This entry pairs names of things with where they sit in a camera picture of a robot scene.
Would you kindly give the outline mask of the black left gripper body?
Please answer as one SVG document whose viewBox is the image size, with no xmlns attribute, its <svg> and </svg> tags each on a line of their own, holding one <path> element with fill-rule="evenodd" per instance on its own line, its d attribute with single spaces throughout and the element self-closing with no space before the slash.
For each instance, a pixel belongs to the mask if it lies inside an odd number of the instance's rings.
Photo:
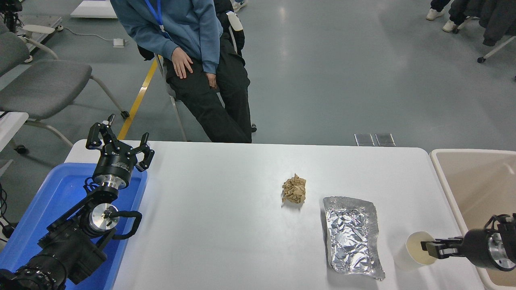
<svg viewBox="0 0 516 290">
<path fill-rule="evenodd" d="M 132 148 L 131 145 L 122 143 L 103 145 L 94 171 L 95 182 L 100 182 L 102 176 L 116 176 L 123 182 L 129 182 L 137 161 L 133 154 L 127 154 Z"/>
</svg>

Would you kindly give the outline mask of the lanyard person's right hand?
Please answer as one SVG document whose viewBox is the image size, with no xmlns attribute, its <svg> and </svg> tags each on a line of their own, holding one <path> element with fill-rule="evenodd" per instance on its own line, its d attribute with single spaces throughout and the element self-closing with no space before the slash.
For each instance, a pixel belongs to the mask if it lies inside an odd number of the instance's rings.
<svg viewBox="0 0 516 290">
<path fill-rule="evenodd" d="M 175 48 L 171 54 L 170 60 L 173 63 L 173 68 L 179 79 L 185 79 L 187 77 L 187 73 L 193 73 L 193 69 L 191 67 L 193 62 L 182 48 Z"/>
</svg>

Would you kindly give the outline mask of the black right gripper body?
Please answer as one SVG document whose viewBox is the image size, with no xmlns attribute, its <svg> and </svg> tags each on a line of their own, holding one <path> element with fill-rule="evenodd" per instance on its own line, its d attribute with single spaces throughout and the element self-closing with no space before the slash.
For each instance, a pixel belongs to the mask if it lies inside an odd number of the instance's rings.
<svg viewBox="0 0 516 290">
<path fill-rule="evenodd" d="M 491 257 L 489 238 L 492 233 L 484 229 L 473 229 L 464 235 L 462 255 L 479 268 L 493 268 L 495 264 Z"/>
</svg>

